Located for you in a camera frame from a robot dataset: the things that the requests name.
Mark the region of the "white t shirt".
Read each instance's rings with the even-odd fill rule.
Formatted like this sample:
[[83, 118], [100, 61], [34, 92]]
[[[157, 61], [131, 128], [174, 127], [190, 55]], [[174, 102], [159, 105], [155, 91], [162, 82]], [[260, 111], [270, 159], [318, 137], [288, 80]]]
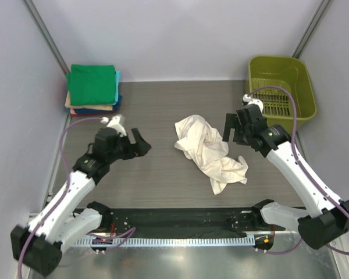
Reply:
[[178, 137], [174, 147], [209, 178], [214, 195], [219, 195], [228, 184], [247, 183], [245, 159], [229, 157], [228, 143], [202, 116], [191, 115], [176, 122], [174, 127]]

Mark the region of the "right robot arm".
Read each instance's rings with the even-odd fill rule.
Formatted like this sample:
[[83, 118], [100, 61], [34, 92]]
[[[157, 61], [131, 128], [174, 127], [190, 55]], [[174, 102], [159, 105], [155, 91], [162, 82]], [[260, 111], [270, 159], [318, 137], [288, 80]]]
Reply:
[[264, 230], [274, 224], [296, 231], [312, 249], [349, 231], [349, 200], [341, 199], [316, 175], [282, 126], [268, 126], [258, 105], [249, 104], [226, 115], [223, 141], [230, 139], [250, 146], [276, 166], [305, 206], [297, 209], [264, 200], [250, 216], [254, 228]]

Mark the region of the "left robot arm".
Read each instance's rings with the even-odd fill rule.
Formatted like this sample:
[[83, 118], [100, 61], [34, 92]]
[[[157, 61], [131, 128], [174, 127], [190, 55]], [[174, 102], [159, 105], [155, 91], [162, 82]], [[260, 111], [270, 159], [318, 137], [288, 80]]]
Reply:
[[68, 217], [79, 202], [110, 171], [117, 160], [145, 156], [151, 145], [137, 128], [134, 142], [123, 128], [105, 127], [95, 135], [87, 152], [79, 157], [65, 184], [36, 218], [26, 226], [16, 225], [10, 232], [12, 253], [18, 265], [25, 265], [46, 277], [58, 266], [63, 254], [83, 235], [97, 230], [106, 232], [112, 225], [108, 208], [94, 203], [72, 221]]

